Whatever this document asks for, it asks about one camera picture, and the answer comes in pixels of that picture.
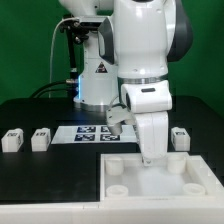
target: small black square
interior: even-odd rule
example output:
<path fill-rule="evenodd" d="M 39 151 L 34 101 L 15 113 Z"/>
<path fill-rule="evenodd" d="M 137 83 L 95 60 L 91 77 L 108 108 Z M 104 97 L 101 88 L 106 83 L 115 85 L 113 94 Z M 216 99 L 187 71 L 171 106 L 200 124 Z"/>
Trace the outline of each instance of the small black square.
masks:
<path fill-rule="evenodd" d="M 176 132 L 176 135 L 185 135 L 184 132 Z"/>
<path fill-rule="evenodd" d="M 36 136 L 45 136 L 46 135 L 46 132 L 38 132 L 37 134 L 36 134 Z"/>
<path fill-rule="evenodd" d="M 110 130 L 109 130 L 109 128 L 108 128 L 107 126 L 101 126 L 101 132 L 102 132 L 102 133 L 106 133 L 106 132 L 107 132 L 107 133 L 108 133 L 108 132 L 110 133 Z"/>
<path fill-rule="evenodd" d="M 114 135 L 109 135 L 109 134 L 102 134 L 102 135 L 100 135 L 100 141 L 102 141 L 102 142 L 120 141 L 120 135 L 114 136 Z"/>
<path fill-rule="evenodd" d="M 7 136 L 8 137 L 15 137 L 17 135 L 17 133 L 9 133 Z"/>
<path fill-rule="evenodd" d="M 92 135 L 92 134 L 85 134 L 85 135 L 78 134 L 75 136 L 76 142 L 84 142 L 84 141 L 91 142 L 94 140 L 95 140 L 95 135 Z"/>
<path fill-rule="evenodd" d="M 81 127 L 78 127 L 77 132 L 78 133 L 94 133 L 96 132 L 96 127 L 81 126 Z"/>

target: small white block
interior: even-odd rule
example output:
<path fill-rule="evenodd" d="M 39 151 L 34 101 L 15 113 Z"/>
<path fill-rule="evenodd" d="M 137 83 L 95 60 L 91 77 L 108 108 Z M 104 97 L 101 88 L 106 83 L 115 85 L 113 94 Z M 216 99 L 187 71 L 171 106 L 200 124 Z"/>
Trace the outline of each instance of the small white block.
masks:
<path fill-rule="evenodd" d="M 184 128 L 171 129 L 171 142 L 175 151 L 190 151 L 190 136 Z"/>
<path fill-rule="evenodd" d="M 118 176 L 124 172 L 124 161 L 119 156 L 110 156 L 106 160 L 106 172 L 108 175 Z"/>
<path fill-rule="evenodd" d="M 18 152 L 23 144 L 23 130 L 17 128 L 9 130 L 2 138 L 2 151 L 3 152 Z"/>
<path fill-rule="evenodd" d="M 32 151 L 47 151 L 47 148 L 51 142 L 50 129 L 42 128 L 37 129 L 31 138 Z"/>

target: white block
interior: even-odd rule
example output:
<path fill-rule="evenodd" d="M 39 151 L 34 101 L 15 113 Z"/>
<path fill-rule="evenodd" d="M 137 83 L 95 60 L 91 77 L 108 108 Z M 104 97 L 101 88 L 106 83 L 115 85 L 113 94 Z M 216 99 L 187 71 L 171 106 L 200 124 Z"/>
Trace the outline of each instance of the white block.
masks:
<path fill-rule="evenodd" d="M 190 151 L 190 136 L 184 128 L 171 129 L 171 142 L 175 151 Z"/>
<path fill-rule="evenodd" d="M 37 129 L 31 138 L 32 151 L 47 151 L 47 148 L 51 142 L 50 129 L 42 128 Z"/>
<path fill-rule="evenodd" d="M 2 151 L 18 152 L 23 142 L 24 139 L 22 129 L 17 128 L 15 130 L 9 130 L 2 138 Z"/>

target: cable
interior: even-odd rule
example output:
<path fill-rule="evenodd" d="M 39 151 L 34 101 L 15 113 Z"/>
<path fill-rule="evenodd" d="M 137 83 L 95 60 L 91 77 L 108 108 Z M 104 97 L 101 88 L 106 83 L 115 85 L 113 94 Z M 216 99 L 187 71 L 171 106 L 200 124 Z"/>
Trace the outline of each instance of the cable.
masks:
<path fill-rule="evenodd" d="M 76 20 L 75 17 L 68 18 L 68 19 L 62 19 L 54 29 L 54 33 L 52 36 L 52 42 L 51 42 L 51 55 L 50 55 L 50 80 L 49 80 L 50 83 L 52 83 L 52 80 L 53 80 L 53 57 L 54 57 L 54 45 L 55 45 L 57 30 L 62 23 L 66 22 L 66 21 L 75 21 L 75 20 Z"/>
<path fill-rule="evenodd" d="M 40 92 L 38 95 L 37 95 L 37 97 L 36 98 L 40 98 L 43 94 L 45 94 L 45 93 L 48 93 L 48 92 L 57 92 L 57 91 L 67 91 L 67 89 L 66 88 L 61 88 L 61 89 L 47 89 L 47 90 L 44 90 L 44 91 L 42 91 L 42 92 Z"/>
<path fill-rule="evenodd" d="M 111 110 L 111 108 L 113 107 L 113 103 L 114 101 L 118 98 L 118 95 L 115 96 L 111 101 L 110 101 L 110 105 L 109 105 L 109 110 Z"/>
<path fill-rule="evenodd" d="M 30 98 L 34 98 L 37 94 L 39 94 L 41 91 L 49 88 L 49 87 L 52 87 L 52 86 L 56 86 L 56 85 L 61 85 L 61 84 L 66 84 L 66 80 L 63 80 L 63 81 L 57 81 L 57 82 L 52 82 L 52 83 L 49 83 L 41 88 L 39 88 L 37 91 L 35 91 L 31 96 Z"/>

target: white platform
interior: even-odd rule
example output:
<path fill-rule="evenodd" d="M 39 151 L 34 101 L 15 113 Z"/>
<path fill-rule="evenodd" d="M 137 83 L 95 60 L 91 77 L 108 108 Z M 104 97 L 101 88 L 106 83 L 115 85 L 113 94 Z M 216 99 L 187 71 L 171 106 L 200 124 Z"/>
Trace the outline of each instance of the white platform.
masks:
<path fill-rule="evenodd" d="M 223 224 L 224 189 L 200 156 L 186 158 L 184 173 L 167 169 L 168 157 L 144 167 L 140 154 L 118 154 L 124 161 L 121 175 L 107 174 L 105 164 L 111 156 L 101 159 L 101 201 L 96 203 L 65 203 L 0 206 L 0 223 L 4 224 Z M 194 183 L 205 193 L 186 195 L 184 186 Z M 108 197 L 106 190 L 123 185 L 128 195 Z"/>

